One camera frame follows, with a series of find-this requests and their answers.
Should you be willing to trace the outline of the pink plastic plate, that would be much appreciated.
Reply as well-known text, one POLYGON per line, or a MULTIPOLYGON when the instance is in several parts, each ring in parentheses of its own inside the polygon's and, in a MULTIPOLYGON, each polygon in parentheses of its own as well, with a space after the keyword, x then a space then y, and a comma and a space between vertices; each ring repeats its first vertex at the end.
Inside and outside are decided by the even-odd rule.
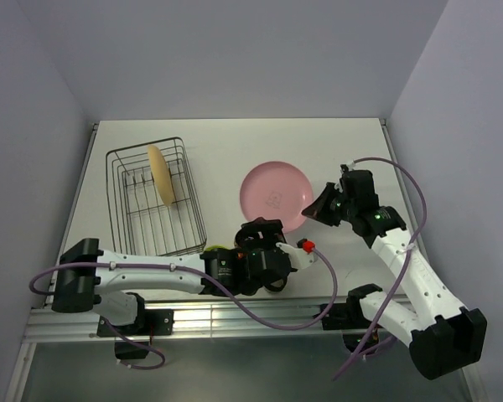
POLYGON ((314 200, 311 182, 294 165, 270 161, 255 166, 241 183, 239 201, 248 221, 279 219, 283 232, 300 228, 302 211, 314 200))

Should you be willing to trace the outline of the yellow plastic plate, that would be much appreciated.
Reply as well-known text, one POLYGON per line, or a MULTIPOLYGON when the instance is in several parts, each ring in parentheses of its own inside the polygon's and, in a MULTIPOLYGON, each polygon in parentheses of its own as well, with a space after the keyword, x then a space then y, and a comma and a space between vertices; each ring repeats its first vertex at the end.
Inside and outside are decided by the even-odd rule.
POLYGON ((163 204, 169 206, 175 201, 169 166, 158 147, 148 145, 147 150, 154 185, 158 190, 158 194, 162 199, 163 204))

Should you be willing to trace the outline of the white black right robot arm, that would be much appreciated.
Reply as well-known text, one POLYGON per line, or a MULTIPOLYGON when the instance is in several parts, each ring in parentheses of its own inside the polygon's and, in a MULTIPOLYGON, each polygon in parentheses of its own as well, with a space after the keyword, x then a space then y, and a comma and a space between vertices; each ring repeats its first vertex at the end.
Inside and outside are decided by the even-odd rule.
POLYGON ((487 320, 480 309, 469 309, 432 269, 412 239, 401 215, 382 206, 369 170, 344 165, 338 183, 327 183, 303 216, 337 226, 351 225, 395 276, 410 308, 393 301, 375 284, 349 291, 343 304, 344 322, 357 327, 368 322, 386 329, 405 344, 418 372, 436 379, 480 360, 487 320))

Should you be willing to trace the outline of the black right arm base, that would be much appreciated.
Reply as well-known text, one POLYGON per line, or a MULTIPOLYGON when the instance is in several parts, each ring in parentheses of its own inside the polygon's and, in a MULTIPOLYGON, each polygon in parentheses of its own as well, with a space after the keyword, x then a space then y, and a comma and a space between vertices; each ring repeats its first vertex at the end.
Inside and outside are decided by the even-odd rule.
POLYGON ((320 320, 324 331, 366 330, 371 321, 363 316, 359 306, 350 303, 335 303, 320 320))

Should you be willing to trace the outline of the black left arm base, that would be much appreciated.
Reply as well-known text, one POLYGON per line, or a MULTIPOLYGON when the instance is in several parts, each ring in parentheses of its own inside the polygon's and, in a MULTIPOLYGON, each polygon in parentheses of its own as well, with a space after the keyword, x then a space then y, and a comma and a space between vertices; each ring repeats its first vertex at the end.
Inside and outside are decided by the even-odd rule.
POLYGON ((126 337, 157 337, 169 336, 173 332, 174 311, 172 309, 148 309, 142 325, 130 324, 116 327, 116 330, 126 337))

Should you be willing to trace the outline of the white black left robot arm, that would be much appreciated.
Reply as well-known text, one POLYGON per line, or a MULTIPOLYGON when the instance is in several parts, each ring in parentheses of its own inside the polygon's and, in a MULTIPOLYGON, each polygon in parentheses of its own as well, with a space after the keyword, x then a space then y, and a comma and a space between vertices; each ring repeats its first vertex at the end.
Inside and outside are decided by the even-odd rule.
POLYGON ((84 238, 60 257, 51 308, 59 313, 96 312, 127 334, 145 328, 140 291, 169 290, 215 297, 281 291, 297 271, 292 246, 279 220, 255 219, 236 234, 233 249, 191 255, 125 255, 84 238))

